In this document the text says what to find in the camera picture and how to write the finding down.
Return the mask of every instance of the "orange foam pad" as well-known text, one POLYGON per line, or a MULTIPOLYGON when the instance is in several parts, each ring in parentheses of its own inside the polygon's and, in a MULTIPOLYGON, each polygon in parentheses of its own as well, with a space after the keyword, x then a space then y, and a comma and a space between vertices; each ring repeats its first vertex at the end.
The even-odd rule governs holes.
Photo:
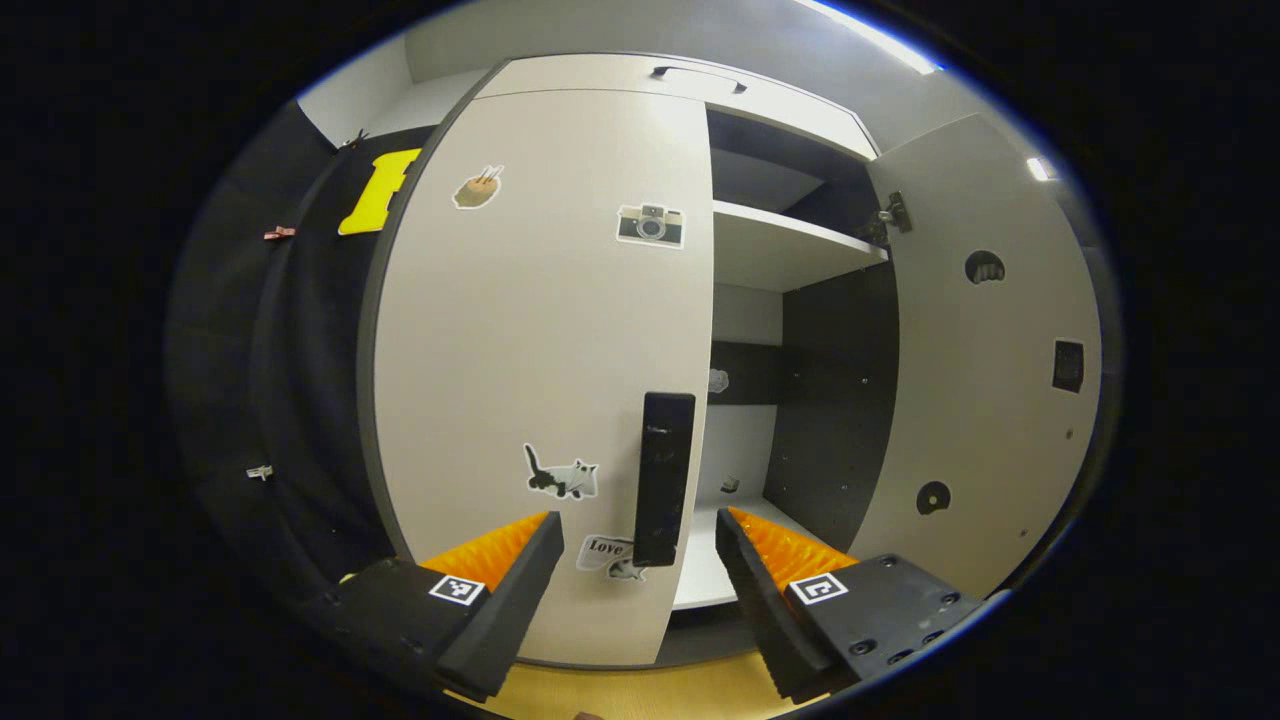
POLYGON ((800 533, 782 525, 730 507, 730 514, 742 527, 746 538, 755 546, 755 552, 769 570, 778 592, 786 591, 788 583, 803 580, 823 573, 855 565, 858 560, 837 552, 826 544, 812 541, 800 533))
POLYGON ((547 512, 530 515, 524 520, 460 544, 426 562, 420 562, 420 565, 445 575, 484 583, 489 592, 494 592, 498 589, 498 583, 507 575, 507 570, 511 570, 516 557, 525 550, 534 530, 545 519, 547 512))

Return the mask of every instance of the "white shelf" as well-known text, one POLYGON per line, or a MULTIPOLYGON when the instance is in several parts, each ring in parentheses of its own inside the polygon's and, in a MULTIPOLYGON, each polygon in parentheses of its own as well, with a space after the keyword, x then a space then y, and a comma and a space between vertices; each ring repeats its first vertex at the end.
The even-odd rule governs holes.
POLYGON ((867 242, 722 200, 716 213, 716 282, 787 292, 888 260, 867 242))
POLYGON ((727 505, 777 523, 806 538, 818 539, 763 497, 732 500, 718 506, 694 507, 694 519, 689 527, 689 539, 686 541, 689 544, 685 547, 685 564, 680 568, 680 583, 676 585, 676 602, 672 610, 705 607, 737 600, 737 593, 733 592, 733 585, 728 580, 728 573, 724 571, 724 565, 721 562, 719 555, 716 553, 716 511, 727 505))

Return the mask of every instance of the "wooden floor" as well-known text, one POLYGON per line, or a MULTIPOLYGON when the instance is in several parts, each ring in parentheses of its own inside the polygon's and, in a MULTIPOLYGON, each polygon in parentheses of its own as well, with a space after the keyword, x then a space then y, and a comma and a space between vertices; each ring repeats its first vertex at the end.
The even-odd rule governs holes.
POLYGON ((764 660, 751 651, 658 670, 561 670, 517 662, 502 692, 479 707, 515 720, 572 720, 579 712, 603 720, 763 720, 800 706, 778 697, 764 660))

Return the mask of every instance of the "white cabinet door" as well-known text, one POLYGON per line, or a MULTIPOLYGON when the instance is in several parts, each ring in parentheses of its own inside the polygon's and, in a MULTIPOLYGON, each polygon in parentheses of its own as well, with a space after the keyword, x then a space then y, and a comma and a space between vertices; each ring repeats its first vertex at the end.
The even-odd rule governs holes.
POLYGON ((701 456, 712 227, 704 105, 634 92, 475 100, 408 200, 376 318, 387 492, 419 562, 534 512, 562 514, 564 555, 521 657, 657 657, 701 456), (497 191, 472 183, 462 204, 488 200, 460 209, 460 188, 498 165, 497 191), (620 209, 641 204, 682 214, 678 249, 618 240, 620 209), (580 570, 588 536, 632 537, 648 391, 698 398, 676 566, 643 580, 580 570), (595 496, 590 483, 581 498, 530 488, 525 443, 543 469, 598 465, 595 496))
POLYGON ((829 100, 755 73, 696 60, 588 53, 512 60, 479 97, 548 90, 625 90, 703 100, 718 110, 755 118, 818 142, 876 158, 854 114, 829 100), (654 70, 662 74, 654 77, 654 70))
POLYGON ((914 229, 890 229, 897 398, 850 551, 899 552, 984 596, 1034 547, 1084 459, 1101 370, 1092 281, 1061 209, 979 115, 890 150, 869 170, 882 206, 902 193, 914 229), (1001 259, 1002 281, 969 281, 977 250, 1001 259), (1084 345, 1079 393, 1052 387, 1057 340, 1084 345), (950 507, 918 509, 931 482, 947 486, 950 507))

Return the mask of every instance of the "cabinet handle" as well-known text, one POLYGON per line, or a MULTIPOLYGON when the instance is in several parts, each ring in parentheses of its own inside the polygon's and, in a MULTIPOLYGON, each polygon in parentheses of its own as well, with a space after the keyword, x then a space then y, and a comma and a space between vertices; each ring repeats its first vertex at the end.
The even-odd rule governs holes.
POLYGON ((699 70, 696 68, 677 68, 676 65, 658 65, 657 68, 653 69, 653 74, 650 74, 649 77, 662 79, 663 77, 666 77, 667 70, 685 70, 686 73, 703 73, 704 76, 712 76, 712 77, 718 77, 721 79, 733 81, 733 95, 741 95, 746 92, 746 86, 731 77, 707 70, 699 70))
POLYGON ((694 443, 694 396, 646 392, 643 421, 631 561, 636 568, 662 568, 676 564, 694 443))

